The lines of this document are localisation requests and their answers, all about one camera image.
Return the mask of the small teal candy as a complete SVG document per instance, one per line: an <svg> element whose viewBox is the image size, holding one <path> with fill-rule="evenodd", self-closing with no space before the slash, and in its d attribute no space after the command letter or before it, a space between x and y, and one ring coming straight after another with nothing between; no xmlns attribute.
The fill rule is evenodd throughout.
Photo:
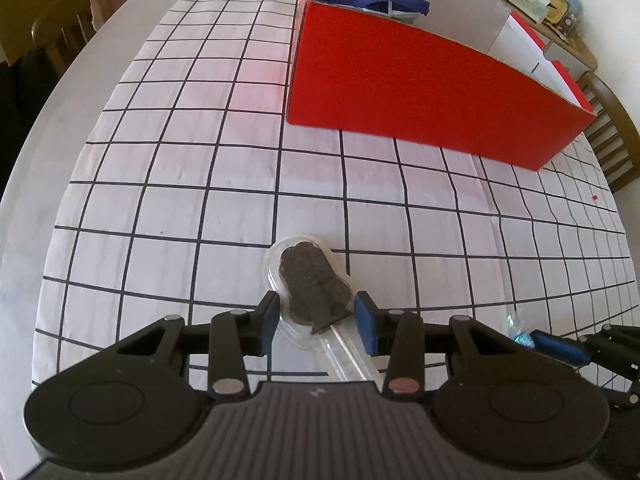
<svg viewBox="0 0 640 480"><path fill-rule="evenodd" d="M535 349L535 343L530 333L524 328L520 319L515 313L506 316L506 333L508 337L517 344L529 349Z"/></svg>

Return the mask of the dark chocolate lollipop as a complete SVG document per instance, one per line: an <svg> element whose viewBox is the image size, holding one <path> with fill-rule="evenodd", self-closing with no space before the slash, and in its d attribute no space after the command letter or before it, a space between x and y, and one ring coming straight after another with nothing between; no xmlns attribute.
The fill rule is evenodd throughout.
<svg viewBox="0 0 640 480"><path fill-rule="evenodd" d="M314 353L332 382L382 386L358 334L354 286L324 240L285 237L268 249L262 268L280 296L279 332L289 344Z"/></svg>

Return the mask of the white and blue snack packet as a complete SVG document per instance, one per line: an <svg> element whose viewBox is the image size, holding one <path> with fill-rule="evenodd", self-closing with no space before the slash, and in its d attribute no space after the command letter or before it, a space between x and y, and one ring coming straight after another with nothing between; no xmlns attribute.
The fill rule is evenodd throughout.
<svg viewBox="0 0 640 480"><path fill-rule="evenodd" d="M360 12L384 16L392 20L413 24L419 16L427 16L431 3L426 0L312 0L341 6Z"/></svg>

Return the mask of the white grid tablecloth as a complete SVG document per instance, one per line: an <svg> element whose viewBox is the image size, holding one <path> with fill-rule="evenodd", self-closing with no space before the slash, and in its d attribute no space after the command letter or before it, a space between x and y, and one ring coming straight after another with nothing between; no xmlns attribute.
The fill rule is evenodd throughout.
<svg viewBox="0 0 640 480"><path fill-rule="evenodd" d="M614 197L585 139L539 171L290 126L296 0L177 0L79 153L56 215L32 380L168 314L254 307L269 248L309 234L382 307L576 338L636 325Z"/></svg>

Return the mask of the right wooden chair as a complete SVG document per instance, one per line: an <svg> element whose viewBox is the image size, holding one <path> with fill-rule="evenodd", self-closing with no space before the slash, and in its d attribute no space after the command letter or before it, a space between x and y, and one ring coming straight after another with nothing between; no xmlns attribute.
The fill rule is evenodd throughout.
<svg viewBox="0 0 640 480"><path fill-rule="evenodd" d="M622 102L593 72L578 79L578 87L597 117L585 136L613 193L639 177L639 130Z"/></svg>

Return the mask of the wooden chair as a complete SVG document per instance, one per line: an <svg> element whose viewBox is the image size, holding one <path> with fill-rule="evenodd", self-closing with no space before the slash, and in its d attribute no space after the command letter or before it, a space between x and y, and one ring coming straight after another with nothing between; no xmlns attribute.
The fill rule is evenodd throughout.
<svg viewBox="0 0 640 480"><path fill-rule="evenodd" d="M578 87L597 117L585 136L613 193L639 177L639 130L622 102L593 72L578 79Z"/></svg>
<svg viewBox="0 0 640 480"><path fill-rule="evenodd" d="M53 0L32 25L32 40L61 77L96 34L89 0Z"/></svg>

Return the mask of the red cardboard box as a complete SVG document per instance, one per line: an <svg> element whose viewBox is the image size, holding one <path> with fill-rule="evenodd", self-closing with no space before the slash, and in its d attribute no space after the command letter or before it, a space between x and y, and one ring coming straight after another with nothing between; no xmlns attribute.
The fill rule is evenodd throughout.
<svg viewBox="0 0 640 480"><path fill-rule="evenodd" d="M286 117L537 170L594 121L499 0L426 0L413 24L299 0Z"/></svg>

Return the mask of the white drawer cabinet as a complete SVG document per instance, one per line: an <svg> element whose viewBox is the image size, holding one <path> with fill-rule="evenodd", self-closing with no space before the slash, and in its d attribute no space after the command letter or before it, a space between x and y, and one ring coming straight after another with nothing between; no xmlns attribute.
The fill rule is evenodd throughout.
<svg viewBox="0 0 640 480"><path fill-rule="evenodd" d="M582 5L578 0L567 0L568 10L562 22L552 25L544 19L536 23L525 13L506 3L539 37L544 54L551 61L560 61L570 72L570 76L578 79L585 72L594 72L598 61L586 44L578 37L577 24L582 18Z"/></svg>

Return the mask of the left wooden chair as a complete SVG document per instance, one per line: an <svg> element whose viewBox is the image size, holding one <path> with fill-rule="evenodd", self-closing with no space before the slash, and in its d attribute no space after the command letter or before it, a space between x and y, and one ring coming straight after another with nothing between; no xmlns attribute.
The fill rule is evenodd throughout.
<svg viewBox="0 0 640 480"><path fill-rule="evenodd" d="M89 0L53 0L32 25L32 40L61 77L96 34Z"/></svg>

